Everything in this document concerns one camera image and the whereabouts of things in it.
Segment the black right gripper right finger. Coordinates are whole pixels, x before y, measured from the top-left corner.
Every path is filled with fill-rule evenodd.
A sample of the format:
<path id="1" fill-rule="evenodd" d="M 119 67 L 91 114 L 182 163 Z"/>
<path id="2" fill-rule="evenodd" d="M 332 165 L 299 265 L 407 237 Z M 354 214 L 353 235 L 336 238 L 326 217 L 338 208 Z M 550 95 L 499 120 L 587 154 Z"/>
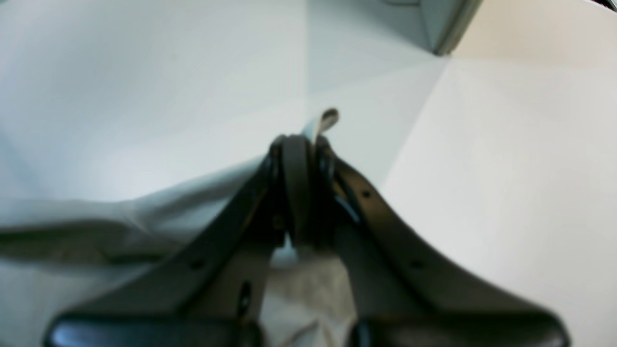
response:
<path id="1" fill-rule="evenodd" d="M 561 320 L 430 246 L 324 136 L 315 145 L 332 242 L 357 320 L 347 347 L 568 347 Z"/>

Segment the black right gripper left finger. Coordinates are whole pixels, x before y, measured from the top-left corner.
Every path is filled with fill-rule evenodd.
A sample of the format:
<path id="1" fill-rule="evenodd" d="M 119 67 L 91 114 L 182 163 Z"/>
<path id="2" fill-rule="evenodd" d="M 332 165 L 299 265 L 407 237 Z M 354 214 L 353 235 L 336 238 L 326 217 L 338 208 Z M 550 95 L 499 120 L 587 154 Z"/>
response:
<path id="1" fill-rule="evenodd" d="M 271 256 L 287 236 L 310 241 L 313 151 L 280 136 L 206 229 L 152 270 L 75 306 L 45 347 L 260 347 L 257 323 Z"/>

